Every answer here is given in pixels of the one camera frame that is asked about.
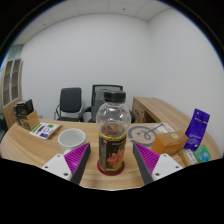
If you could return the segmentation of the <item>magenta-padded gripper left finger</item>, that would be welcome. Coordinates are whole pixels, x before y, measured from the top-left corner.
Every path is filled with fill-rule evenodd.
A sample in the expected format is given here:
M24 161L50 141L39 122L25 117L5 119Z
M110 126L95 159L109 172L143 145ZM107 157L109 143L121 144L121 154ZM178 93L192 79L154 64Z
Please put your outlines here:
M74 184L79 184L90 153L90 144L86 143L65 154L56 154L42 166L42 169Z

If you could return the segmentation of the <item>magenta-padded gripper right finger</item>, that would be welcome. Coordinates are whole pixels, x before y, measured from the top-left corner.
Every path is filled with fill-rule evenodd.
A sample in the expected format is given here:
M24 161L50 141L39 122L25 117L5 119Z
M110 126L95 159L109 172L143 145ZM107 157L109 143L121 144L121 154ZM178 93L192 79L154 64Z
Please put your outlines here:
M157 154L137 143L133 144L133 154L145 185L182 169L168 154Z

